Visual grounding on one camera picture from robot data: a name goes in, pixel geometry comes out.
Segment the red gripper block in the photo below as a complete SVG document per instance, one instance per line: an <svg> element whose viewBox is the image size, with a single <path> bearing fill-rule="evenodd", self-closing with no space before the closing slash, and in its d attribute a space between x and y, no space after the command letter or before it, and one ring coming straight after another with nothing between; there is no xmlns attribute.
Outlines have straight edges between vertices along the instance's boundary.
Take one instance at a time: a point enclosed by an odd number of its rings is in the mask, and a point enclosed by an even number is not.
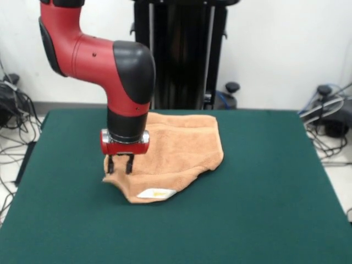
<svg viewBox="0 0 352 264"><path fill-rule="evenodd" d="M145 130L139 141L134 143L121 143L114 141L110 136L107 129L102 129L100 132L100 144L101 150L104 155L108 156L108 174L114 173L114 161L113 155L128 154L128 161L126 163L126 174L130 174L133 171L133 163L135 155L143 155L149 149L150 134Z"/></svg>

